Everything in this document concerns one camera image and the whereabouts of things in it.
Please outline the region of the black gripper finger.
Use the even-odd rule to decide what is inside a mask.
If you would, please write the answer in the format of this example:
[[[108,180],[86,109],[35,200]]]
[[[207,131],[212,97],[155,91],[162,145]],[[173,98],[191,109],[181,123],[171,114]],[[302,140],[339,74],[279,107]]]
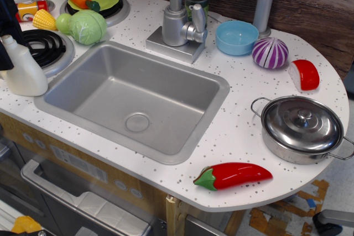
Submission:
[[[0,43],[0,70],[7,71],[7,70],[11,70],[13,68],[14,68],[14,65],[13,65],[3,43]]]

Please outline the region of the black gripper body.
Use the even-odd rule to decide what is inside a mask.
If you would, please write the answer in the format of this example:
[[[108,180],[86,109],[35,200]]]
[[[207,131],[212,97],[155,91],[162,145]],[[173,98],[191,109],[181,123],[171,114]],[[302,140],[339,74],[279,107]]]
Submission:
[[[1,0],[1,36],[11,35],[18,44],[25,44],[25,39],[16,18],[18,13],[14,0]]]

